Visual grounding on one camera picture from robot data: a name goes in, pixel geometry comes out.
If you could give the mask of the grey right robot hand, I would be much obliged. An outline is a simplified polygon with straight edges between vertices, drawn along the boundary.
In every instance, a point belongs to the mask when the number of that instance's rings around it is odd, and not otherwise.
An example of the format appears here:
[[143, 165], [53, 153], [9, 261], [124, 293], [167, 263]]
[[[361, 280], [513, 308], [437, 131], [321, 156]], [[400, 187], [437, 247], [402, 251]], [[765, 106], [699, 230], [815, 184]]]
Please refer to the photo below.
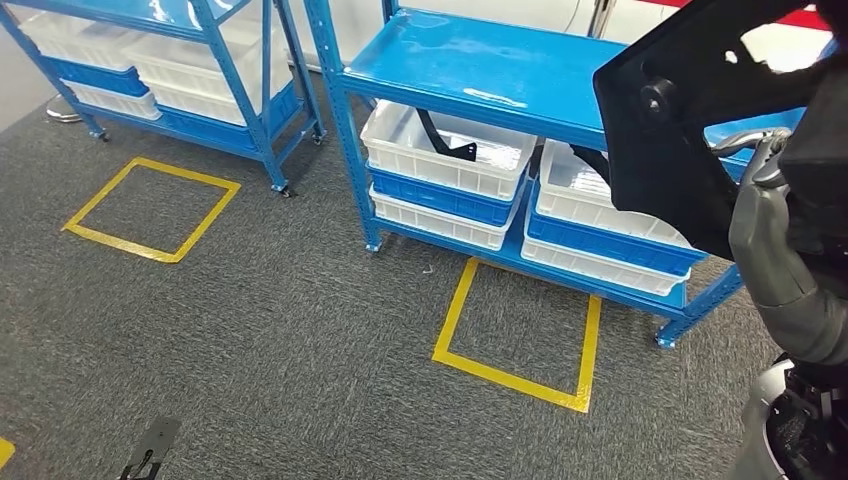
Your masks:
[[789, 186], [778, 159], [791, 136], [785, 127], [745, 130], [711, 147], [717, 157], [744, 148], [754, 153], [739, 182], [729, 245], [755, 304], [783, 306], [813, 294], [816, 281], [787, 241]]

